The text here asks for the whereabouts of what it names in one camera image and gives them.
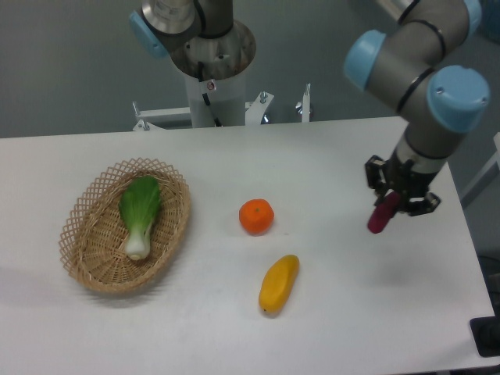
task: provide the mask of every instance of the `pink object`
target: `pink object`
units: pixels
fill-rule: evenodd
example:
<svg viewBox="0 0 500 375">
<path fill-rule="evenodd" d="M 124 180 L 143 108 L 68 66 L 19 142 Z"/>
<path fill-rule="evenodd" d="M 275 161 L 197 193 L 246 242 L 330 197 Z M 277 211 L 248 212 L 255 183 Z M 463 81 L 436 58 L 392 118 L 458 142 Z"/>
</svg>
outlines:
<svg viewBox="0 0 500 375">
<path fill-rule="evenodd" d="M 398 211 L 400 199 L 400 195 L 395 191 L 385 197 L 385 200 L 375 208 L 370 220 L 368 220 L 368 229 L 370 232 L 377 234 L 384 230 L 389 220 Z"/>
</svg>

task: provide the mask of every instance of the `bok choy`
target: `bok choy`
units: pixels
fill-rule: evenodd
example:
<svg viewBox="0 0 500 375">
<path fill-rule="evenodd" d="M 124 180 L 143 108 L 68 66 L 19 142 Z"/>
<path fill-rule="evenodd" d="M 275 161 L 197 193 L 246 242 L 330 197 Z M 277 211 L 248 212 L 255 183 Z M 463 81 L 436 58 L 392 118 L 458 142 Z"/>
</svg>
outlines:
<svg viewBox="0 0 500 375">
<path fill-rule="evenodd" d="M 138 177 L 120 199 L 120 216 L 129 231 L 125 252 L 132 260 L 144 259 L 151 250 L 150 233 L 161 206 L 158 181 L 153 176 Z"/>
</svg>

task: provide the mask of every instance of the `green leaf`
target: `green leaf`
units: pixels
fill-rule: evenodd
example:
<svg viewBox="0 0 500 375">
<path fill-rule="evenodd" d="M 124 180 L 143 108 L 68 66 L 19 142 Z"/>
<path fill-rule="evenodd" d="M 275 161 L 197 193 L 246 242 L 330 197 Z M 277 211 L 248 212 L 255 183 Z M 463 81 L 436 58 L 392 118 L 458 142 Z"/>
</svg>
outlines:
<svg viewBox="0 0 500 375">
<path fill-rule="evenodd" d="M 155 220 L 161 206 L 158 181 L 153 176 L 138 177 L 128 186 L 120 199 L 120 215 L 130 232 L 144 236 Z"/>
</svg>

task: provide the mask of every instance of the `yellow fruit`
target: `yellow fruit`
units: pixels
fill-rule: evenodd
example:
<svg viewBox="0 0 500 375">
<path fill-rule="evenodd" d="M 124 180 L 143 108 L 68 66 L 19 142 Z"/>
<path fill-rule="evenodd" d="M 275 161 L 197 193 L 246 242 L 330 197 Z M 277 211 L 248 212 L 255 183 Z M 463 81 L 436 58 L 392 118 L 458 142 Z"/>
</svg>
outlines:
<svg viewBox="0 0 500 375">
<path fill-rule="evenodd" d="M 267 313 L 279 312 L 290 296 L 298 274 L 299 261 L 286 255 L 267 271 L 259 294 L 259 305 Z"/>
</svg>

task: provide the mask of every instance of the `white vegetable stem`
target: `white vegetable stem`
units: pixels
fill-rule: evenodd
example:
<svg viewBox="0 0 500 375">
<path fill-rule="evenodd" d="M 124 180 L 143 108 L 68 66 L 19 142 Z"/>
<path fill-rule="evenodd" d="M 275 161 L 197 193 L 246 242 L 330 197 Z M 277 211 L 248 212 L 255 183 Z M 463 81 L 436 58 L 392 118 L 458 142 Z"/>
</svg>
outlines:
<svg viewBox="0 0 500 375">
<path fill-rule="evenodd" d="M 146 233 L 142 233 L 141 230 L 132 230 L 130 232 L 127 243 L 125 244 L 125 252 L 127 256 L 132 260 L 144 259 L 149 255 L 151 250 L 151 244 L 149 240 L 149 230 L 151 226 L 146 230 Z"/>
</svg>

